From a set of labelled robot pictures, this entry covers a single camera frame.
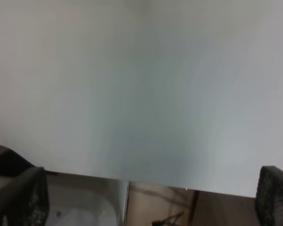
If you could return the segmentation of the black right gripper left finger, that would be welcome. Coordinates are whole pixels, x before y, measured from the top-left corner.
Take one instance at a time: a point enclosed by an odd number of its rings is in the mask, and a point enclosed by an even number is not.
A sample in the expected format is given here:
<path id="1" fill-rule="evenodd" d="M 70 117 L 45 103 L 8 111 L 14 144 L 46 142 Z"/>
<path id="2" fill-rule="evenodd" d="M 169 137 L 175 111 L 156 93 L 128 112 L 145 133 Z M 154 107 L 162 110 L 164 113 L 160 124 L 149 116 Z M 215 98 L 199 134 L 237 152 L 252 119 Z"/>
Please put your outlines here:
<path id="1" fill-rule="evenodd" d="M 0 176 L 0 226 L 44 226 L 48 214 L 44 168 L 29 168 L 16 177 Z"/>

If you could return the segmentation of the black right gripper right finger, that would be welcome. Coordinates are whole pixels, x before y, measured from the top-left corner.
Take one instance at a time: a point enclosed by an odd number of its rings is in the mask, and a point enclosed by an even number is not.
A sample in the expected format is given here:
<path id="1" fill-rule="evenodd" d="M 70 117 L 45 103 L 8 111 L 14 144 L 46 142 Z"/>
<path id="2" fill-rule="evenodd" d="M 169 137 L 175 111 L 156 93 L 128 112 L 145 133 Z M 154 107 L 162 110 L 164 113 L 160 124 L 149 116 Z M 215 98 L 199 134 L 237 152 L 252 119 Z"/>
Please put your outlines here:
<path id="1" fill-rule="evenodd" d="M 283 226 L 283 171 L 275 166 L 260 170 L 255 210 L 261 226 Z"/>

